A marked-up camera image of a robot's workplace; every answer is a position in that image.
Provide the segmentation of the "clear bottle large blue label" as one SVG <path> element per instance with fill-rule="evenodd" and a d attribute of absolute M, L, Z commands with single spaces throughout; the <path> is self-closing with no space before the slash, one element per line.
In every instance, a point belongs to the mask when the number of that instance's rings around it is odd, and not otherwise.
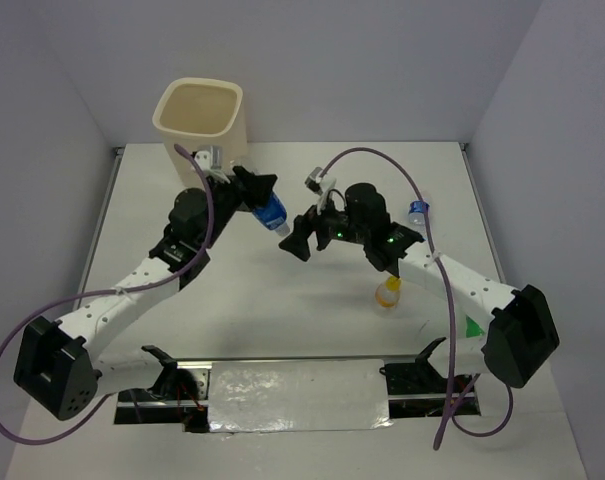
<path fill-rule="evenodd" d="M 290 234 L 287 211 L 275 192 L 271 193 L 264 207 L 256 207 L 252 214 L 262 226 L 280 237 L 286 237 Z"/>

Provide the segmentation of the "clear bottle yellow cap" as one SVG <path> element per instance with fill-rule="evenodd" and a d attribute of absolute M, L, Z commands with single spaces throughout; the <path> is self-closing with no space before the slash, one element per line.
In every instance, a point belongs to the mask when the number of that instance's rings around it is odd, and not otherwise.
<path fill-rule="evenodd" d="M 395 276 L 389 276 L 376 289 L 374 299 L 376 305 L 383 311 L 395 309 L 401 298 L 402 280 Z"/>

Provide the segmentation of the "small bottle blue cap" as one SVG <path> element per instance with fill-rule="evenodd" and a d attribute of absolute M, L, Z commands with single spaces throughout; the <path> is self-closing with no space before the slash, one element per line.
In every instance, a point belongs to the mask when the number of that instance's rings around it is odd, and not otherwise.
<path fill-rule="evenodd" d="M 408 210 L 409 224 L 418 228 L 425 227 L 429 209 L 430 203 L 427 200 L 414 200 L 411 202 Z"/>

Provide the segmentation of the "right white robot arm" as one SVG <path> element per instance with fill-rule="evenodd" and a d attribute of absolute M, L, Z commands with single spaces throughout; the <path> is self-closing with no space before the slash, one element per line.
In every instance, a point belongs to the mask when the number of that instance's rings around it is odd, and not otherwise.
<path fill-rule="evenodd" d="M 459 374 L 490 373 L 511 388 L 521 389 L 559 345 L 559 336 L 544 294 L 532 285 L 517 290 L 495 282 L 452 258 L 431 251 L 418 232 L 392 221 L 384 197 L 370 183 L 351 185 L 345 206 L 337 209 L 330 195 L 334 178 L 310 180 L 317 202 L 297 216 L 280 249 L 308 261 L 308 239 L 319 250 L 331 241 L 362 246 L 366 259 L 378 271 L 416 284 L 431 294 L 451 299 L 454 307 L 474 320 L 484 334 L 454 341 L 441 338 L 422 352 L 416 371 L 418 383 L 439 391 L 451 377 L 449 351 L 456 351 Z"/>

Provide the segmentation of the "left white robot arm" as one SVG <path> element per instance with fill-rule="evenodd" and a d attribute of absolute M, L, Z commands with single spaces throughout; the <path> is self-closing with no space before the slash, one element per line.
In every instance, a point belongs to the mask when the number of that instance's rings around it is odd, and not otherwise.
<path fill-rule="evenodd" d="M 202 187 L 180 192 L 161 240 L 111 294 L 56 320 L 38 316 L 27 324 L 15 383 L 62 421 L 95 397 L 119 390 L 144 388 L 157 399 L 171 396 L 178 385 L 177 363 L 161 349 L 146 345 L 123 358 L 103 353 L 146 312 L 191 283 L 233 215 L 266 206 L 276 182 L 274 174 L 236 166 L 226 181 L 208 177 Z"/>

